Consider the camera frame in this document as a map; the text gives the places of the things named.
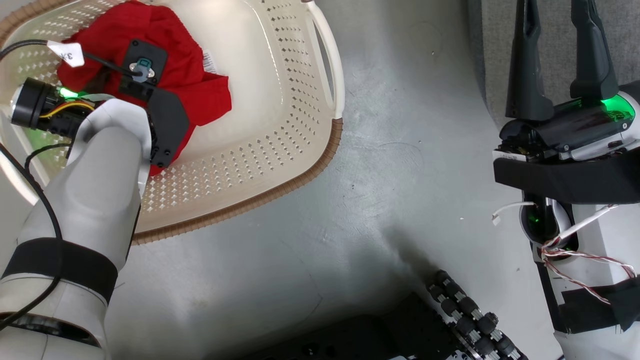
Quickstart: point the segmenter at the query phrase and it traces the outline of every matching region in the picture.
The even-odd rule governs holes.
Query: brown woven basket rim
[[[0,44],[5,45],[7,38],[25,22],[34,19],[35,17],[49,12],[55,8],[59,8],[64,4],[71,3],[73,0],[36,0],[30,4],[19,8],[18,10],[9,14],[2,21],[0,21]],[[311,180],[315,179],[324,169],[327,168],[329,162],[335,156],[335,152],[340,145],[340,138],[342,136],[342,119],[335,119],[332,122],[331,135],[327,146],[318,161],[313,164],[302,175],[295,177],[283,183],[269,191],[266,191],[260,195],[254,196],[250,199],[241,201],[235,205],[227,208],[203,215],[201,217],[194,218],[185,222],[181,222],[159,229],[145,231],[144,233],[135,234],[133,237],[132,245],[140,245],[150,243],[157,240],[169,238],[180,234],[185,234],[190,231],[194,231],[203,228],[208,225],[213,225],[226,219],[235,217],[237,215],[246,213],[249,210],[258,208],[265,205],[279,197],[287,195],[288,193],[305,186]]]

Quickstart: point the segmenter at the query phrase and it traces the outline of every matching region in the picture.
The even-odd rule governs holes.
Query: gray floor
[[[321,0],[347,85],[342,145],[310,185],[131,250],[106,328],[115,359],[219,359],[384,311],[446,269],[531,359],[556,359],[516,214],[493,182],[497,129],[463,1]],[[0,179],[0,268],[28,207]]]

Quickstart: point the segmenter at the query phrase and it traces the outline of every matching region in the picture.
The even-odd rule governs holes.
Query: green light
[[[620,95],[603,100],[602,104],[607,108],[607,113],[609,113],[610,118],[615,122],[636,117],[636,111],[631,104]]]
[[[62,95],[65,99],[69,99],[70,97],[78,97],[78,93],[75,93],[67,88],[60,88],[60,95]]]

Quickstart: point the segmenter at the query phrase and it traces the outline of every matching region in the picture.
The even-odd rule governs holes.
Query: laundry basket
[[[66,39],[121,2],[35,1],[0,22],[0,44]],[[205,57],[207,66],[229,76],[233,110],[197,128],[179,159],[149,179],[134,243],[244,213],[303,186],[326,168],[342,132],[344,76],[332,32],[315,2],[143,2],[167,6],[180,17],[211,55]],[[44,145],[68,141],[13,126],[9,119],[15,89],[27,77],[61,85],[59,64],[46,47],[37,46],[14,51],[0,63],[0,138],[18,159]],[[34,161],[32,169],[46,184],[65,163],[65,151],[50,151]],[[28,201],[37,201],[5,159],[0,159],[0,167]]]

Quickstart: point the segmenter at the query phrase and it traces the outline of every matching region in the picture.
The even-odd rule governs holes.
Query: red garment
[[[196,126],[206,125],[231,110],[228,77],[204,71],[202,49],[176,14],[164,6],[149,6],[137,1],[122,3],[65,42],[79,42],[84,51],[121,65],[134,38],[161,47],[168,53],[158,87],[178,95],[191,123],[175,160],[189,142]],[[58,77],[65,87],[80,92],[101,68],[102,65],[92,60],[76,68],[62,63],[58,68]],[[120,79],[118,74],[112,74],[104,92],[146,107],[145,102],[118,92]],[[152,166],[150,175],[161,171]]]

